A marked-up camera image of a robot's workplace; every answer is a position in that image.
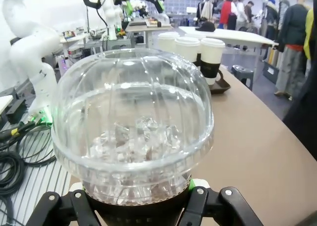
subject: shoe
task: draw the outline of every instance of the shoe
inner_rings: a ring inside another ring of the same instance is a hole
[[[274,93],[276,96],[283,96],[285,93],[282,91],[277,91]]]

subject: red jacket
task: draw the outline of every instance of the red jacket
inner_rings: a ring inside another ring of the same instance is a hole
[[[222,9],[221,9],[219,24],[227,24],[230,13],[231,13],[231,1],[226,0],[225,3],[223,3]]]

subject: stool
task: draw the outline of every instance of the stool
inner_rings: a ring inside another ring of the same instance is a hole
[[[251,91],[253,87],[253,71],[242,67],[240,65],[233,65],[231,68],[231,73],[240,80],[245,86],[247,86],[247,79],[250,80],[250,85],[247,86]]]

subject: white table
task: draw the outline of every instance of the white table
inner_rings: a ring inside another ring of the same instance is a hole
[[[126,32],[144,32],[145,33],[145,47],[150,49],[153,47],[153,38],[152,38],[152,32],[153,31],[160,31],[160,30],[170,30],[172,29],[172,26],[162,26],[162,27],[148,27],[146,25],[136,25],[136,26],[130,26],[130,24],[133,22],[130,22],[128,26],[125,28]]]
[[[248,46],[248,48],[260,48],[263,44],[277,46],[271,39],[267,39],[261,35],[247,33],[242,31],[216,29],[214,32],[197,31],[195,27],[179,27],[186,34],[201,33],[207,38],[220,39],[226,44]]]
[[[84,45],[86,44],[86,38],[88,37],[88,34],[84,33],[84,34],[80,34],[77,35],[73,38],[69,38],[69,39],[65,39],[64,37],[61,37],[60,39],[60,43],[63,44],[63,52],[64,52],[64,57],[65,57],[65,64],[67,69],[70,68],[70,64],[69,64],[69,47],[74,45],[75,43],[83,40],[84,41]]]
[[[13,96],[2,96],[2,97],[0,97],[0,114],[11,103],[12,100],[13,100]]]

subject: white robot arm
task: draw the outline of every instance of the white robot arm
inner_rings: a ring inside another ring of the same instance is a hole
[[[59,47],[59,35],[53,29],[32,20],[23,0],[4,0],[4,18],[12,33],[21,38],[10,50],[11,63],[24,71],[33,84],[36,98],[29,114],[45,112],[51,117],[50,103],[57,87],[54,70],[42,58]]]

